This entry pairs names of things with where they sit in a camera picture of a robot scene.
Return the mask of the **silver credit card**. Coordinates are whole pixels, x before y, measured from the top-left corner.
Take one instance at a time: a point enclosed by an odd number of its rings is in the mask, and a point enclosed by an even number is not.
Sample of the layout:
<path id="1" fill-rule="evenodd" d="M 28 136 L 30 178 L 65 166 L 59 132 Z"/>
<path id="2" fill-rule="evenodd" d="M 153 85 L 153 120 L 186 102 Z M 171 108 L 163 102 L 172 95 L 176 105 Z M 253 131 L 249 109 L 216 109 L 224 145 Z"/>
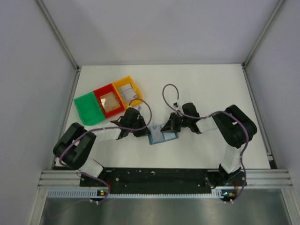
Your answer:
<path id="1" fill-rule="evenodd" d="M 164 136 L 160 130 L 161 130 L 160 126 L 150 127 L 151 138 L 153 143 L 160 143 L 164 140 Z"/>

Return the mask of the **blue leather card holder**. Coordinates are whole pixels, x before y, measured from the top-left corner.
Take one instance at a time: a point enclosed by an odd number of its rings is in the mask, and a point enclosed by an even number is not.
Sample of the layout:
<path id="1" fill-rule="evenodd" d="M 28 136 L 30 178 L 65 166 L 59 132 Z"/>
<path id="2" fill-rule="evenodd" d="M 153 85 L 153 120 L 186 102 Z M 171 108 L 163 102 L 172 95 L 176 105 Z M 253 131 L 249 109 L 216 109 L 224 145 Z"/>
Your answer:
<path id="1" fill-rule="evenodd" d="M 150 135 L 148 136 L 150 145 L 164 143 L 179 138 L 177 133 L 162 133 L 160 130 L 164 127 L 164 125 L 165 124 L 148 127 L 150 131 Z"/>

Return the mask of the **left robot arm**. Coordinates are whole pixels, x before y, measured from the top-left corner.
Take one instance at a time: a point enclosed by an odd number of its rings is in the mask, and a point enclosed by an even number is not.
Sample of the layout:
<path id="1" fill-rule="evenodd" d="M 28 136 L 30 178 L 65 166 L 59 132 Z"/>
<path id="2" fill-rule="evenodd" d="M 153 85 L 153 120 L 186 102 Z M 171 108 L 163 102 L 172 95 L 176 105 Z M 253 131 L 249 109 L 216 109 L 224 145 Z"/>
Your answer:
<path id="1" fill-rule="evenodd" d="M 128 108 L 117 120 L 102 125 L 83 126 L 73 123 L 53 148 L 54 155 L 68 168 L 90 176 L 96 186 L 106 182 L 105 168 L 90 157 L 96 141 L 120 140 L 132 133 L 135 137 L 150 135 L 145 120 L 135 108 Z"/>

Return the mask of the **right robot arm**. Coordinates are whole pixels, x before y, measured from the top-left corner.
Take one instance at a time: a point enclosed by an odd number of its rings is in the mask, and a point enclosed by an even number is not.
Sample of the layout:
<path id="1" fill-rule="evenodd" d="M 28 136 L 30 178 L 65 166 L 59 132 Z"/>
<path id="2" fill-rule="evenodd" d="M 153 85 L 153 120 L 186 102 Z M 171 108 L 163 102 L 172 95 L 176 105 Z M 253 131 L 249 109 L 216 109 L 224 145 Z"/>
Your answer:
<path id="1" fill-rule="evenodd" d="M 161 128 L 162 133 L 177 133 L 181 128 L 189 128 L 193 133 L 202 134 L 219 130 L 227 143 L 225 155 L 219 164 L 216 178 L 209 178 L 211 185 L 219 183 L 231 185 L 240 173 L 242 163 L 242 147 L 253 139 L 257 133 L 255 123 L 237 106 L 231 105 L 224 111 L 200 119 L 200 114 L 193 103 L 182 106 L 182 112 L 173 112 L 167 123 Z"/>

